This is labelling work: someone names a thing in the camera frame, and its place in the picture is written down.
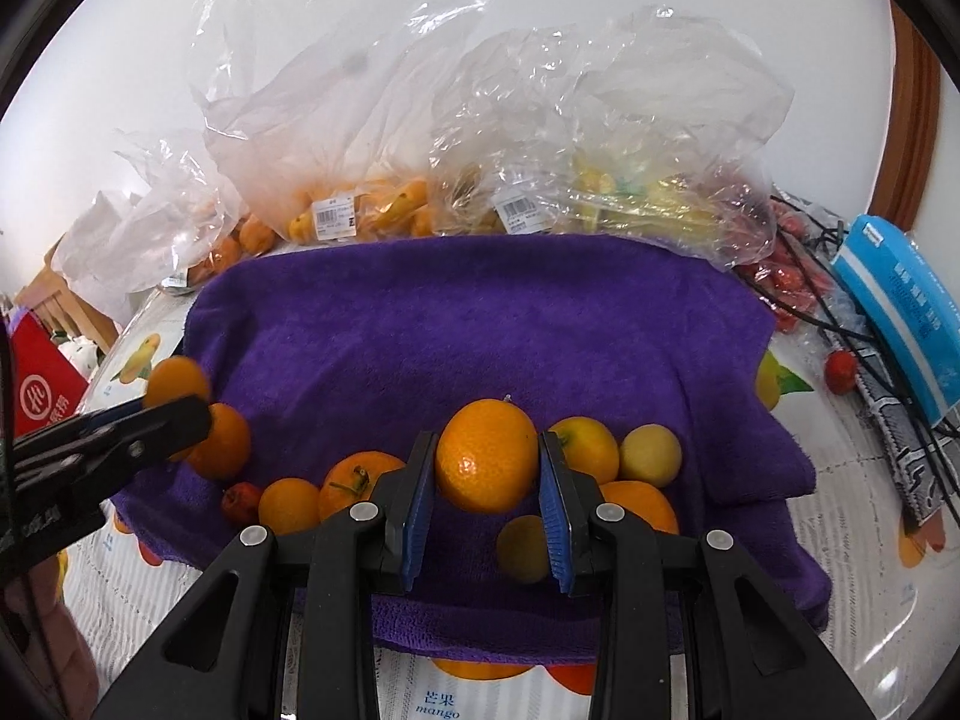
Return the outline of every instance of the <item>red bag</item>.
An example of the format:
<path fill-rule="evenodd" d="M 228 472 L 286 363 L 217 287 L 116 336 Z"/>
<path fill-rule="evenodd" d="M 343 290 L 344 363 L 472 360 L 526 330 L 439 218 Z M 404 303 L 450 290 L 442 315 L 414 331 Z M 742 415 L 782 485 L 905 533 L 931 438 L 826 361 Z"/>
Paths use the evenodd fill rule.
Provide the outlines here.
<path fill-rule="evenodd" d="M 86 380 L 50 341 L 33 314 L 13 325 L 13 435 L 39 430 L 73 415 Z"/>

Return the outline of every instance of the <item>tangerine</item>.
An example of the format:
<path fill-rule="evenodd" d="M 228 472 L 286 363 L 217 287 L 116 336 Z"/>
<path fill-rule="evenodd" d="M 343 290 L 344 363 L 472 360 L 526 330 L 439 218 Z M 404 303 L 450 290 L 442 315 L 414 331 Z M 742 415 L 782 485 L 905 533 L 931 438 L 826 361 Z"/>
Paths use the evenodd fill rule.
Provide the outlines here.
<path fill-rule="evenodd" d="M 620 452 L 606 425 L 588 416 L 569 416 L 550 431 L 557 434 L 566 464 L 574 471 L 588 473 L 598 485 L 616 479 Z"/>
<path fill-rule="evenodd" d="M 260 523 L 277 536 L 314 528 L 320 524 L 319 497 L 320 490 L 305 479 L 277 479 L 260 495 Z"/>
<path fill-rule="evenodd" d="M 240 228 L 239 240 L 242 250 L 251 257 L 256 257 L 266 254 L 274 247 L 277 242 L 277 233 L 251 214 Z"/>
<path fill-rule="evenodd" d="M 143 408 L 162 406 L 188 395 L 209 401 L 210 381 L 203 369 L 189 357 L 168 357 L 157 363 L 147 379 Z"/>
<path fill-rule="evenodd" d="M 227 268 L 232 268 L 240 262 L 241 253 L 238 242 L 231 235 L 227 235 L 210 252 L 210 263 L 214 274 L 222 274 Z"/>
<path fill-rule="evenodd" d="M 530 490 L 537 469 L 534 423 L 503 400 L 465 405 L 437 445 L 437 485 L 465 512 L 509 512 Z"/>
<path fill-rule="evenodd" d="M 533 668 L 519 664 L 474 664 L 470 661 L 447 661 L 443 658 L 433 658 L 432 661 L 443 673 L 461 680 L 506 680 Z"/>
<path fill-rule="evenodd" d="M 320 486 L 320 519 L 370 499 L 381 474 L 402 469 L 403 465 L 400 458 L 385 452 L 357 452 L 344 458 L 330 469 Z"/>
<path fill-rule="evenodd" d="M 210 433 L 186 461 L 203 478 L 225 482 L 240 473 L 250 459 L 250 425 L 226 403 L 210 406 Z"/>
<path fill-rule="evenodd" d="M 651 528 L 664 533 L 680 533 L 677 514 L 666 496 L 646 482 L 608 482 L 600 494 L 607 503 L 620 504 L 628 512 L 647 521 Z"/>

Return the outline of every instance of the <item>purple towel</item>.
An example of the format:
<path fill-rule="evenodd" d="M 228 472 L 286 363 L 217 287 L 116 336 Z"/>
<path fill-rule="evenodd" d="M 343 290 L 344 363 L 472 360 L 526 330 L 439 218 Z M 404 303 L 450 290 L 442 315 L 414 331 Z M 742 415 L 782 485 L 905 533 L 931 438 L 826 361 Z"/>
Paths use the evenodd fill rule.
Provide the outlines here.
<path fill-rule="evenodd" d="M 444 238 L 246 262 L 203 290 L 185 350 L 253 429 L 243 478 L 320 483 L 364 449 L 405 458 L 462 405 L 512 396 L 538 429 L 598 418 L 618 440 L 658 422 L 683 445 L 666 490 L 688 535 L 739 538 L 814 624 L 829 579 L 800 549 L 785 500 L 813 490 L 809 459 L 754 394 L 772 315 L 707 263 L 609 237 Z M 186 464 L 139 474 L 115 502 L 160 557 L 203 567 L 234 531 L 219 485 Z M 502 517 L 440 499 L 409 598 L 376 598 L 385 645 L 450 659 L 587 661 L 594 599 L 496 570 Z"/>

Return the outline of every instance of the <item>red fruit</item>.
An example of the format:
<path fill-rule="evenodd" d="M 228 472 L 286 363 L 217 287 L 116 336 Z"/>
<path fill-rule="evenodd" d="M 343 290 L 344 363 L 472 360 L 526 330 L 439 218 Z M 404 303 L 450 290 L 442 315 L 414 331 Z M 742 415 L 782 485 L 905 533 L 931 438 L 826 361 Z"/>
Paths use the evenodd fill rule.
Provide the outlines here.
<path fill-rule="evenodd" d="M 784 214 L 778 220 L 781 230 L 790 233 L 794 238 L 802 241 L 806 237 L 806 224 L 798 215 Z"/>
<path fill-rule="evenodd" d="M 824 365 L 824 381 L 834 395 L 846 395 L 856 388 L 856 355 L 846 349 L 830 352 Z"/>
<path fill-rule="evenodd" d="M 250 482 L 237 482 L 220 499 L 220 511 L 237 528 L 257 525 L 260 522 L 257 509 L 262 490 Z"/>
<path fill-rule="evenodd" d="M 147 563 L 147 565 L 157 567 L 157 565 L 162 564 L 163 560 L 160 560 L 143 541 L 138 541 L 136 546 L 137 549 L 140 550 L 140 556 L 143 558 L 143 562 Z"/>
<path fill-rule="evenodd" d="M 767 257 L 767 260 L 779 265 L 793 265 L 793 257 L 790 256 L 790 251 L 787 249 L 784 239 L 777 238 L 774 241 L 774 250 Z"/>
<path fill-rule="evenodd" d="M 773 271 L 776 288 L 784 293 L 798 293 L 805 290 L 803 273 L 791 265 L 779 265 Z"/>
<path fill-rule="evenodd" d="M 596 680 L 596 664 L 579 664 L 575 666 L 547 666 L 547 673 L 564 688 L 582 696 L 593 693 L 593 682 Z"/>

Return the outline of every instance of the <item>plastic bag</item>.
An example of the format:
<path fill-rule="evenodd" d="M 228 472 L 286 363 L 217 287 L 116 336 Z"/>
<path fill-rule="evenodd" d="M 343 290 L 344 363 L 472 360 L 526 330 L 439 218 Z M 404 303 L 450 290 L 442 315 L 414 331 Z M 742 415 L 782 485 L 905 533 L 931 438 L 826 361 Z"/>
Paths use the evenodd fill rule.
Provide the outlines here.
<path fill-rule="evenodd" d="M 298 244 L 430 229 L 431 103 L 491 0 L 352 1 L 206 0 L 191 52 L 209 153 Z"/>
<path fill-rule="evenodd" d="M 71 290 L 114 319 L 126 312 L 114 298 L 104 304 L 105 295 L 134 295 L 185 274 L 208 259 L 241 218 L 236 191 L 218 175 L 197 133 L 152 142 L 131 135 L 117 153 L 150 191 L 130 200 L 98 194 L 64 235 L 52 261 Z M 227 252 L 234 262 L 237 248 L 235 258 Z"/>
<path fill-rule="evenodd" d="M 789 233 L 784 233 L 774 241 L 774 250 L 768 257 L 758 263 L 738 266 L 737 272 L 750 279 L 765 295 L 773 295 L 773 298 L 790 306 L 794 311 L 812 316 L 819 311 L 819 302 L 814 291 L 824 297 L 837 291 L 832 276 L 820 268 Z M 792 333 L 800 326 L 800 318 L 795 314 L 763 296 L 760 299 L 776 314 L 776 330 Z"/>
<path fill-rule="evenodd" d="M 755 262 L 776 228 L 754 157 L 791 100 L 733 33 L 668 8 L 496 35 L 434 106 L 438 230 L 499 220 Z"/>

